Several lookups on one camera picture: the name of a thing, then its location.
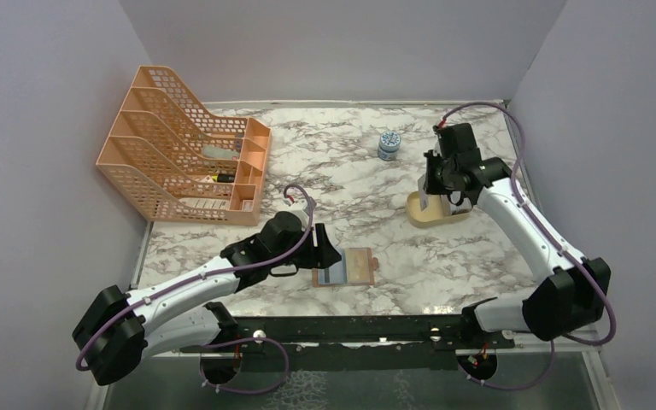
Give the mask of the silver magnetic stripe card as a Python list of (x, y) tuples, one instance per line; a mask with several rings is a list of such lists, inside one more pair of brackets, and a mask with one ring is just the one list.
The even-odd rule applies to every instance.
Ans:
[(348, 282), (345, 268), (339, 264), (326, 269), (319, 269), (317, 280), (319, 285), (339, 285)]

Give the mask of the tan leather card holder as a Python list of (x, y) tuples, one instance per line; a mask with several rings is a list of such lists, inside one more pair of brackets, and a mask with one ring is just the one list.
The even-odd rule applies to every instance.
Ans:
[(340, 249), (342, 259), (325, 269), (313, 269), (313, 287), (370, 286), (375, 283), (379, 260), (371, 248)]

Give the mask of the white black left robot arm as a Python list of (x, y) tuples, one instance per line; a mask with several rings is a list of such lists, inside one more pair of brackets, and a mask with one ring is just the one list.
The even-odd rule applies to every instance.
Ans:
[(158, 331), (178, 316), (266, 280), (275, 267), (298, 272), (341, 260), (324, 224), (281, 211), (256, 234), (186, 274), (148, 290), (125, 292), (116, 285), (100, 290), (72, 332), (79, 348), (75, 367), (100, 385), (112, 384), (148, 354), (165, 350), (164, 343), (174, 338)]

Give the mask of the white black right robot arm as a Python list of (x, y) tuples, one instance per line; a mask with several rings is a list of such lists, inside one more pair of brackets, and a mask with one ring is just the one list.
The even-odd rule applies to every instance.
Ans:
[(519, 251), (536, 281), (526, 295), (501, 296), (463, 308), (460, 340), (478, 348), (497, 331), (529, 332), (543, 341), (569, 335), (607, 313), (611, 269), (571, 246), (521, 191), (510, 167), (484, 159), (472, 126), (434, 128), (436, 147), (425, 152), (424, 189), (458, 195), (482, 209)]

